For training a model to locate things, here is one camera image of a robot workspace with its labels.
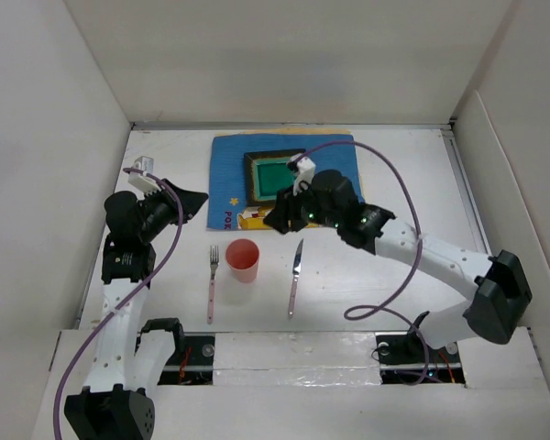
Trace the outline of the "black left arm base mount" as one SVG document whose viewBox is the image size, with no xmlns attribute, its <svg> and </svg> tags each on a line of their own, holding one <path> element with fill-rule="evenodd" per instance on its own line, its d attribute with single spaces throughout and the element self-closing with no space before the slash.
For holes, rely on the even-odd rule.
<svg viewBox="0 0 550 440">
<path fill-rule="evenodd" d="M 186 334 L 184 351 L 166 362 L 159 385 L 212 385 L 214 360 L 215 334 Z"/>
</svg>

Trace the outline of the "blue Pikachu placemat cloth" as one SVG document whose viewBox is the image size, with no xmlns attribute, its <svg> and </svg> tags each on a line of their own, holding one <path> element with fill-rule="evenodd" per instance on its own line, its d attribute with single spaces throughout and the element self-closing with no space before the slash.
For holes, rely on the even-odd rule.
<svg viewBox="0 0 550 440">
<path fill-rule="evenodd" d="M 209 214 L 207 227 L 216 230 L 265 229 L 264 217 L 271 206 L 246 204 L 243 158 L 247 152 L 278 149 L 312 149 L 327 142 L 349 141 L 345 133 L 244 133 L 215 137 L 210 160 Z"/>
</svg>

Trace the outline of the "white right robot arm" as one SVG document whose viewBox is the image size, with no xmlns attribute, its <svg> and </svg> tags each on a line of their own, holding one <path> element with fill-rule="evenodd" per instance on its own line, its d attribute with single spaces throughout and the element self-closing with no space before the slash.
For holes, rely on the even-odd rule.
<svg viewBox="0 0 550 440">
<path fill-rule="evenodd" d="M 533 298 L 515 254 L 502 250 L 489 256 L 419 235 L 393 212 L 361 202 L 352 183 L 337 170 L 317 173 L 298 192 L 279 191 L 264 223 L 281 234 L 310 223 L 332 227 L 352 248 L 410 264 L 461 294 L 462 302 L 425 314 L 416 323 L 419 330 L 405 338 L 408 355 L 418 361 L 473 337 L 508 344 Z"/>
</svg>

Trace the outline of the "green square plate dark rim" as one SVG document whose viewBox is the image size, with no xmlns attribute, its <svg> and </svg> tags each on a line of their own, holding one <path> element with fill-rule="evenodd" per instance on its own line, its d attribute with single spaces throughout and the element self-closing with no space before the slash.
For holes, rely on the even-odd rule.
<svg viewBox="0 0 550 440">
<path fill-rule="evenodd" d="M 294 182 L 293 174 L 287 166 L 288 161 L 304 152 L 304 148 L 293 148 L 245 153 L 243 169 L 247 206 L 273 205 L 277 192 Z"/>
</svg>

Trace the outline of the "pink handled fork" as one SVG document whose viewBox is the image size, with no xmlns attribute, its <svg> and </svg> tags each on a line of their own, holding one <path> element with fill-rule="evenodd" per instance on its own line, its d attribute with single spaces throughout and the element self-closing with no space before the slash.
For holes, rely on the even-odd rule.
<svg viewBox="0 0 550 440">
<path fill-rule="evenodd" d="M 210 262 L 210 280 L 209 280 L 209 289 L 208 289 L 208 303 L 207 303 L 207 314 L 206 322 L 211 325 L 214 321 L 214 311 L 215 311 L 215 276 L 217 269 L 219 267 L 219 246 L 211 245 L 209 253 L 209 262 Z"/>
</svg>

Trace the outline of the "pink handled table knife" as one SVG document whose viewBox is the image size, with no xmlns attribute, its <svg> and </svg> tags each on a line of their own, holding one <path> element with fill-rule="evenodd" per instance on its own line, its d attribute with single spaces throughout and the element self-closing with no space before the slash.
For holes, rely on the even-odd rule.
<svg viewBox="0 0 550 440">
<path fill-rule="evenodd" d="M 294 259 L 292 263 L 292 280 L 291 280 L 291 290 L 290 290 L 290 298 L 288 303 L 288 318 L 292 319 L 294 316 L 294 307 L 295 307 L 295 301 L 297 296 L 297 286 L 299 282 L 299 277 L 301 273 L 301 262 L 302 262 L 302 254 L 303 254 L 303 239 L 300 240 L 295 254 Z"/>
</svg>

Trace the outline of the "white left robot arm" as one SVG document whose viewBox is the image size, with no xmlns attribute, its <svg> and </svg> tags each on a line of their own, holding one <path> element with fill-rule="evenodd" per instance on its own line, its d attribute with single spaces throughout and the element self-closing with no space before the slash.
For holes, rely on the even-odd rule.
<svg viewBox="0 0 550 440">
<path fill-rule="evenodd" d="M 108 234 L 101 280 L 102 318 L 86 342 L 95 345 L 91 370 L 78 394 L 64 395 L 60 384 L 53 427 L 61 420 L 80 439 L 150 439 L 155 426 L 152 394 L 166 363 L 185 355 L 182 323 L 177 318 L 140 322 L 153 277 L 166 264 L 157 260 L 153 240 L 166 226 L 182 227 L 208 199 L 166 179 L 151 179 L 141 197 L 115 192 L 104 201 Z"/>
</svg>

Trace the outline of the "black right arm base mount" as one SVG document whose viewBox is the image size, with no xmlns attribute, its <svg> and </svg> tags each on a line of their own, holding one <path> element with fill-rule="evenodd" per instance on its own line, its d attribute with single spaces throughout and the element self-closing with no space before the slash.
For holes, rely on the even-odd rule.
<svg viewBox="0 0 550 440">
<path fill-rule="evenodd" d="M 457 343 L 440 349 L 428 348 L 428 357 L 415 338 L 407 347 L 406 332 L 377 332 L 377 346 L 371 357 L 379 362 L 381 383 L 413 385 L 417 380 L 430 384 L 465 384 L 466 380 Z"/>
</svg>

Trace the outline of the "pink plastic cup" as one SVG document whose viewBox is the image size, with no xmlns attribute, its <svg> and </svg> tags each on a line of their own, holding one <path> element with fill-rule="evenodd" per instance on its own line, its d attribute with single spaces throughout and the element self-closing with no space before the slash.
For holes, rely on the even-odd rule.
<svg viewBox="0 0 550 440">
<path fill-rule="evenodd" d="M 255 242 L 240 238 L 231 242 L 225 252 L 228 267 L 236 280 L 251 283 L 257 278 L 259 247 Z"/>
</svg>

